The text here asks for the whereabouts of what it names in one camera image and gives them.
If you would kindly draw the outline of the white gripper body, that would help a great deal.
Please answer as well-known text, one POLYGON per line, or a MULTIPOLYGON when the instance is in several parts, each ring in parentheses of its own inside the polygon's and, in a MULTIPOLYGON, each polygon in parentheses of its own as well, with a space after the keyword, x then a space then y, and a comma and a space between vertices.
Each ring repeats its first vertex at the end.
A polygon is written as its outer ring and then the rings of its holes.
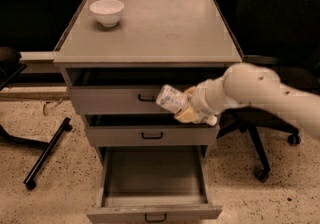
POLYGON ((234 103, 224 92, 221 78, 208 79, 195 86, 190 102, 198 112, 207 116, 218 115, 234 103))

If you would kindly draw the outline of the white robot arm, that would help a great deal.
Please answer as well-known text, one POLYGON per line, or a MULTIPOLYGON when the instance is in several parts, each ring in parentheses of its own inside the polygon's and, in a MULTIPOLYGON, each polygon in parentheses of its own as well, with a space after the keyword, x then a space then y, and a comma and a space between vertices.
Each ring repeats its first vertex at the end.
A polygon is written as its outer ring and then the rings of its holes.
POLYGON ((283 84, 271 69, 248 63, 229 67, 217 79, 208 79, 186 91, 187 107, 175 115, 182 123, 216 123, 224 110, 253 107, 267 111, 320 139, 320 97, 283 84))

